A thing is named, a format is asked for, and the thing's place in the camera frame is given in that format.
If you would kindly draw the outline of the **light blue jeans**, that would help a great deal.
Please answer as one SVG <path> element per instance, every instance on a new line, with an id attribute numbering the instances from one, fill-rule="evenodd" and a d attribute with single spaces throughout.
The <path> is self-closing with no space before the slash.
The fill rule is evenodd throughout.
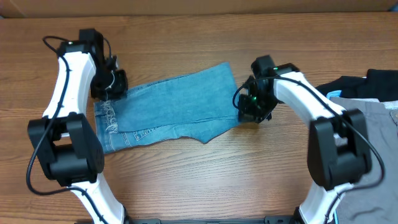
<path id="1" fill-rule="evenodd" d="M 169 139 L 208 143 L 239 125 L 236 90 L 228 62 L 136 86 L 120 100 L 95 103 L 97 137 L 106 154 Z"/>

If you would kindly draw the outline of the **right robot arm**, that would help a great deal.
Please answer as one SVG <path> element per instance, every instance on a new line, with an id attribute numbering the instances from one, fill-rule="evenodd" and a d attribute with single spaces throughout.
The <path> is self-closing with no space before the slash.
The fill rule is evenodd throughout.
<path id="1" fill-rule="evenodd" d="M 336 223 L 334 212 L 345 193 L 372 169 L 364 115 L 346 110 L 322 95 L 293 64 L 275 65 L 258 57 L 253 74 L 237 91 L 233 105 L 240 122 L 261 123 L 285 103 L 308 127 L 307 167 L 312 186 L 292 216 L 266 217 L 265 223 Z"/>

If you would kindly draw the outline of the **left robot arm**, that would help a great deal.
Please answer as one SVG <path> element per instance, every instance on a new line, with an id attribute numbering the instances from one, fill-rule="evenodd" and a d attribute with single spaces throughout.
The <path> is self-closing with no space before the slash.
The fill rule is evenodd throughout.
<path id="1" fill-rule="evenodd" d="M 29 121 L 34 148 L 27 166 L 27 188 L 36 195 L 74 193 L 92 223 L 132 223 L 103 174 L 103 147 L 86 118 L 89 97 L 119 100 L 126 96 L 126 72 L 105 53 L 109 41 L 95 29 L 81 29 L 77 40 L 60 38 L 52 47 L 58 77 L 42 118 Z"/>

